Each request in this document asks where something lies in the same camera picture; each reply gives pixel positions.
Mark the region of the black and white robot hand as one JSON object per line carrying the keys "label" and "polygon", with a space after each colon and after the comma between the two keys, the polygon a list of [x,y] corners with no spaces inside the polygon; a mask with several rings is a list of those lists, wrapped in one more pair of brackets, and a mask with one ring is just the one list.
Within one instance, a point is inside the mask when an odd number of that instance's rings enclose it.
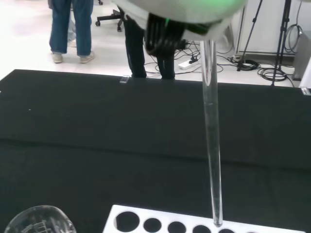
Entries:
{"label": "black and white robot hand", "polygon": [[217,40],[244,0],[116,0],[126,16],[145,31],[149,55],[166,57],[181,40]]}

